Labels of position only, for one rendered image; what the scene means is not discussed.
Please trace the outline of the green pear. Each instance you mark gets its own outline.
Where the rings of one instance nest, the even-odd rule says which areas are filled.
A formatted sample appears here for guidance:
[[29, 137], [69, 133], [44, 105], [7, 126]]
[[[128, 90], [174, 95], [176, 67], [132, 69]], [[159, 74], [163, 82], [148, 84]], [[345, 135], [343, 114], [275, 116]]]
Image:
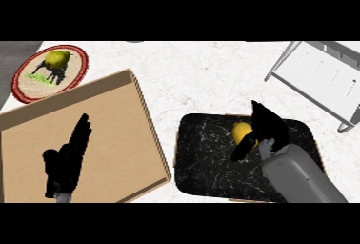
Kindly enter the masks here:
[[70, 53], [67, 51], [51, 51], [44, 57], [44, 65], [50, 69], [60, 69], [66, 66], [70, 59]]

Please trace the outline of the yellow lemon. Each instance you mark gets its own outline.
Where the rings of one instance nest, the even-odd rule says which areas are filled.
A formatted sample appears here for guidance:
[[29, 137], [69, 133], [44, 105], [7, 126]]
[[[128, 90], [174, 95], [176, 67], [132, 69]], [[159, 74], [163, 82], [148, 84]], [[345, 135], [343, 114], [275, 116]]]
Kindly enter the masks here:
[[231, 137], [234, 144], [238, 144], [244, 135], [252, 132], [252, 126], [246, 122], [235, 122], [231, 128]]

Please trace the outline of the black marbled tray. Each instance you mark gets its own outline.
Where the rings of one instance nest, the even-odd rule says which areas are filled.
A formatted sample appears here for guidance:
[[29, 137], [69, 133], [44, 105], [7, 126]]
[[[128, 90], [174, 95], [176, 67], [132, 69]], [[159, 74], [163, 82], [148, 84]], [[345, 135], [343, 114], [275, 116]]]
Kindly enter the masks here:
[[231, 128], [252, 123], [247, 115], [190, 113], [182, 116], [176, 134], [174, 181], [187, 194], [284, 203], [261, 172], [258, 149], [233, 162], [235, 147]]

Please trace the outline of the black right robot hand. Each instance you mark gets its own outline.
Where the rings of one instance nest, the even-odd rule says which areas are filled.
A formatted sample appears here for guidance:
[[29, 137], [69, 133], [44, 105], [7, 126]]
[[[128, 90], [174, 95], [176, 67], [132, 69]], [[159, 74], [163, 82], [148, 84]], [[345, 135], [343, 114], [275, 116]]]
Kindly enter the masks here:
[[252, 101], [252, 131], [247, 132], [235, 145], [230, 155], [230, 160], [243, 160], [253, 146], [262, 159], [266, 159], [275, 151], [287, 144], [287, 126], [281, 118], [262, 106]]

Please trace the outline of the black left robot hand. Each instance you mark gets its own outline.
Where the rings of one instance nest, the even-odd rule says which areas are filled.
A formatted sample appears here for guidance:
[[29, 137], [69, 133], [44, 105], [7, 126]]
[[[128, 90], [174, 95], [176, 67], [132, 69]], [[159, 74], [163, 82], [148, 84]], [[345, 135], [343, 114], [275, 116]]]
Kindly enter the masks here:
[[72, 194], [75, 191], [89, 134], [88, 115], [84, 114], [76, 121], [69, 142], [58, 150], [47, 149], [42, 153], [45, 198], [54, 198], [57, 193]]

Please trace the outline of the brown wooden cutting board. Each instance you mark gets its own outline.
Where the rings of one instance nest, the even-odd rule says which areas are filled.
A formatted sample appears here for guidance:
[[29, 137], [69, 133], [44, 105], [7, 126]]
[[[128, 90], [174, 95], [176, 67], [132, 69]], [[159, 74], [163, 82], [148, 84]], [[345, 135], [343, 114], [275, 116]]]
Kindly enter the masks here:
[[48, 203], [42, 152], [91, 124], [73, 202], [129, 202], [169, 181], [134, 73], [119, 71], [0, 113], [0, 203]]

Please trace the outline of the round red-rimmed plate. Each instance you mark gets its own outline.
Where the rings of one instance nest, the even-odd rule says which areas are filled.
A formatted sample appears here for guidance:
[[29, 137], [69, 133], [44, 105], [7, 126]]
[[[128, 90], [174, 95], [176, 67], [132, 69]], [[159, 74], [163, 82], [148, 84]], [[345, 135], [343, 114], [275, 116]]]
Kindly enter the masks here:
[[[45, 64], [51, 52], [67, 54], [61, 68], [53, 69]], [[38, 51], [20, 64], [11, 80], [11, 93], [16, 100], [29, 104], [53, 94], [73, 88], [88, 68], [85, 51], [73, 45], [57, 45]]]

